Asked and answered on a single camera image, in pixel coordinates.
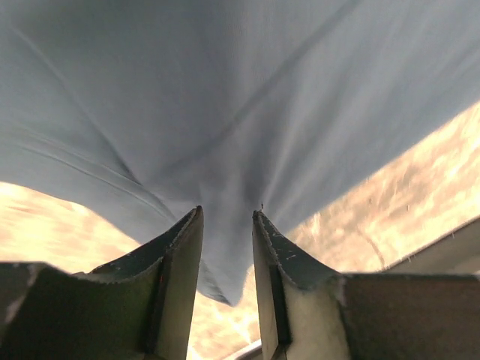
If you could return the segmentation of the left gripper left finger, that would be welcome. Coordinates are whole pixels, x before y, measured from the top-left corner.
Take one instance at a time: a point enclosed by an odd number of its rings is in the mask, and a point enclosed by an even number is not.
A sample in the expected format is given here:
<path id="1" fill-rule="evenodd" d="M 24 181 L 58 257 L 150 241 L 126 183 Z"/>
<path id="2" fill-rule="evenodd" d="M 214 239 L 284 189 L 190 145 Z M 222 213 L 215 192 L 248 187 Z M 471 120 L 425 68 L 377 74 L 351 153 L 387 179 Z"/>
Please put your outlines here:
<path id="1" fill-rule="evenodd" d="M 185 359 L 203 210 L 89 273 L 1 264 L 3 359 Z"/>

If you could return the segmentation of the blue-grey t-shirt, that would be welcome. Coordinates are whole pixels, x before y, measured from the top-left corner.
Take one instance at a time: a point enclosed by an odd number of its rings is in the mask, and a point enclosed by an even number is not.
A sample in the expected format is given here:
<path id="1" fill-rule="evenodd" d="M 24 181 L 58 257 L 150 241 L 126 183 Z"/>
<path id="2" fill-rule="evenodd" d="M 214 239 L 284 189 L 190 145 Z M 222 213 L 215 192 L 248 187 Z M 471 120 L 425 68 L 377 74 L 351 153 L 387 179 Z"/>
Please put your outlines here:
<path id="1" fill-rule="evenodd" d="M 237 305 L 289 231 L 479 99 L 477 1 L 3 1 L 1 180 L 138 242 L 195 206 Z"/>

